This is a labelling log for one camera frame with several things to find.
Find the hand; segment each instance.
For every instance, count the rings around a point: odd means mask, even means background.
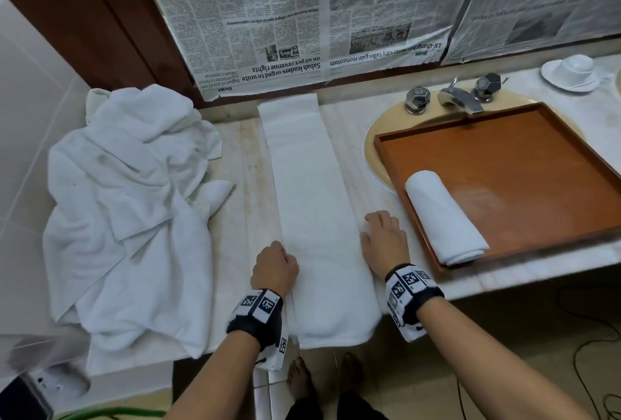
[[[275,241],[256,257],[250,286],[269,289],[284,298],[291,292],[299,271],[296,258],[284,250],[282,243]]]
[[[366,232],[360,235],[362,255],[374,273],[384,279],[394,267],[410,262],[408,238],[399,228],[399,220],[388,211],[371,212],[365,220],[371,235]]]

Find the green hose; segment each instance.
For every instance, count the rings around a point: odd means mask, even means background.
[[[59,420],[89,420],[91,418],[109,417],[119,415],[132,415],[134,417],[162,418],[166,410],[138,409],[136,407],[109,407],[103,409],[85,409],[61,417]]]

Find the wooden tray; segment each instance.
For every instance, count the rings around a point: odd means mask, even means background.
[[[375,147],[427,256],[405,184],[438,173],[479,229],[484,262],[621,230],[621,177],[544,103],[377,134]]]

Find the faucet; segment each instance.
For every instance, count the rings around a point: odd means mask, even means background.
[[[442,106],[448,106],[449,104],[455,104],[460,108],[466,110],[468,116],[472,116],[476,113],[482,113],[483,107],[479,100],[477,100],[473,94],[468,93],[466,90],[455,87],[457,83],[457,77],[451,81],[451,84],[447,88],[442,88],[438,93],[438,101]]]

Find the tiled wall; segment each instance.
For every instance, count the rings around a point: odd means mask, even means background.
[[[24,334],[66,335],[49,316],[41,249],[54,206],[47,152],[84,126],[88,89],[13,4],[0,0],[0,361]],[[41,352],[21,348],[30,358]]]

